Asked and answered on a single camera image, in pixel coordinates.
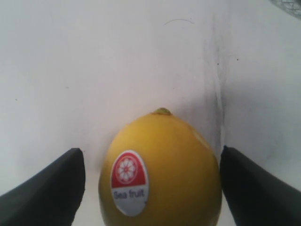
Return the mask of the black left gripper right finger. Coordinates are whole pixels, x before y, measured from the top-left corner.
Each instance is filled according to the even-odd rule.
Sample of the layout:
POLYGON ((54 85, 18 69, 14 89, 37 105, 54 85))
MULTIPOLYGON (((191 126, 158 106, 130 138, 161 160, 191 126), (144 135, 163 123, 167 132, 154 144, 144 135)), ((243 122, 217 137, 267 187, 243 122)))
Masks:
POLYGON ((237 226, 299 226, 301 193, 233 147, 221 153, 222 189, 237 226))

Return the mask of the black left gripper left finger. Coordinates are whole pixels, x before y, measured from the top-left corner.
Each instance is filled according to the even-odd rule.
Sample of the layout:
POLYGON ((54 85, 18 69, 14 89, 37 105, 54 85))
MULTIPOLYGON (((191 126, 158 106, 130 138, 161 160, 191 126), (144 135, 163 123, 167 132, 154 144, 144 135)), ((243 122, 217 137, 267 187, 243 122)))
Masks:
POLYGON ((0 197, 2 226, 70 226, 85 191, 83 152, 72 148, 0 197))

